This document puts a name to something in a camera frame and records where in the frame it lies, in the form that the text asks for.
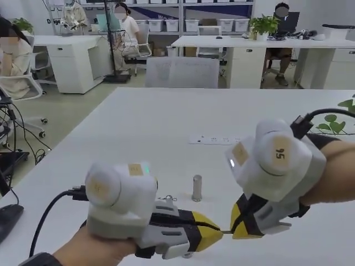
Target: white desk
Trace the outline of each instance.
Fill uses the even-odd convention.
[[[288,39],[263,42],[236,36],[223,36],[222,39],[216,39],[215,36],[185,35],[172,46],[229,48],[226,57],[227,86],[238,89],[260,88],[266,48],[301,48],[294,80],[305,89],[323,89],[336,49],[354,49],[355,42],[332,39]]]
[[[25,211],[0,245],[1,265],[18,265],[26,259],[47,205],[58,193],[82,184],[94,161],[148,160],[159,180],[158,197],[173,195],[179,208],[202,212],[223,229],[229,228],[231,208],[242,191],[225,160],[227,147],[189,145],[189,136],[247,136],[255,133],[261,119],[292,121],[314,109],[336,106],[353,94],[341,90],[119,88],[15,187]],[[119,114],[114,122],[113,113]],[[195,174],[203,177],[200,203],[191,200]],[[0,207],[14,202],[9,193],[0,200]],[[66,242],[85,220],[87,206],[70,198],[60,200],[44,223],[36,252],[53,252]],[[159,256],[151,260],[132,256],[120,265],[349,266],[355,261],[354,208],[355,203],[320,204],[302,219],[287,219],[293,223],[288,232],[247,241],[226,236],[191,259],[167,262]]]
[[[101,36],[35,36],[47,47],[58,90],[84,94],[112,72],[108,42]]]

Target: black mouse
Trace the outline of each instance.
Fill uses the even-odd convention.
[[[10,234],[23,213],[20,205],[8,205],[0,208],[0,243]]]

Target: power strip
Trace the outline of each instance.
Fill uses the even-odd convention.
[[[195,135],[191,136],[189,144],[202,144],[202,145],[233,145],[240,141],[239,137],[220,137],[220,136],[205,136]]]

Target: metal cylinder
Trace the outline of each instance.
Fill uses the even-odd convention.
[[[167,195],[165,197],[165,200],[166,200],[167,203],[173,203],[173,201],[174,201],[172,195]]]
[[[201,201],[202,200],[202,176],[194,176],[194,186],[192,188],[192,200]]]
[[[182,255],[182,257],[183,257],[184,259],[189,259],[189,258],[192,257],[193,254],[194,254],[194,252],[187,252],[185,255]]]

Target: potted plant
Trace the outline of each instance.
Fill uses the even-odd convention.
[[[270,34],[277,31],[279,21],[276,17],[262,15],[261,18],[252,18],[250,27],[253,34],[257,34],[257,40],[267,40]]]
[[[15,24],[18,26],[18,28],[26,35],[27,33],[29,35],[33,35],[33,26],[31,23],[29,23],[26,19],[20,18],[20,19],[14,19],[12,21],[12,24]]]

